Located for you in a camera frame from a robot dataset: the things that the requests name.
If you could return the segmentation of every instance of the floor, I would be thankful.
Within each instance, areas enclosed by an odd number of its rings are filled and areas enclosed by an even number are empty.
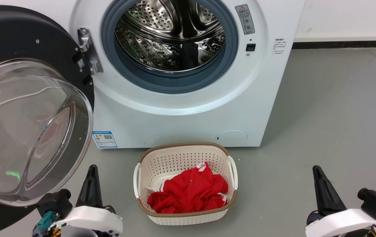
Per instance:
[[[239,171],[238,198],[216,222],[150,221],[132,188],[144,150],[98,150],[91,143],[65,188],[75,203],[87,168],[97,164],[103,203],[123,217],[124,236],[303,237],[316,209],[313,165],[323,168],[348,208],[360,207],[361,188],[376,190],[376,48],[292,51],[263,144],[229,152]],[[32,212],[0,236],[29,236],[39,219]]]

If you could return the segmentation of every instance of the laundry basket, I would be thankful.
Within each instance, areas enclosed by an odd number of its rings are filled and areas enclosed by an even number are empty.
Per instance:
[[[147,203],[148,187],[159,185],[187,169],[208,162],[214,174],[220,174],[229,186],[227,204],[221,208],[179,214],[156,213]],[[236,199],[238,172],[227,150],[214,143],[170,144],[151,148],[140,159],[134,171],[134,192],[138,206],[159,225],[193,225],[223,217]]]

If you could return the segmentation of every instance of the blue and white sticker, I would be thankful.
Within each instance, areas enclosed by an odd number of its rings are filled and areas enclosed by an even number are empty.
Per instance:
[[[117,148],[116,141],[110,131],[93,131],[93,138],[99,148]]]

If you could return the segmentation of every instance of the white wall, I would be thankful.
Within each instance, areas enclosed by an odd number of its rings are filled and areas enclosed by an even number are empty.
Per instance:
[[[376,40],[376,0],[307,0],[295,42]]]

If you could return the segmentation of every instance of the red cloth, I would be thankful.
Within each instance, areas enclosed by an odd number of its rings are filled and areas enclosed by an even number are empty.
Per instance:
[[[157,213],[190,213],[223,207],[226,201],[218,193],[228,192],[227,183],[205,164],[204,171],[195,167],[166,180],[163,191],[153,192],[148,204]]]

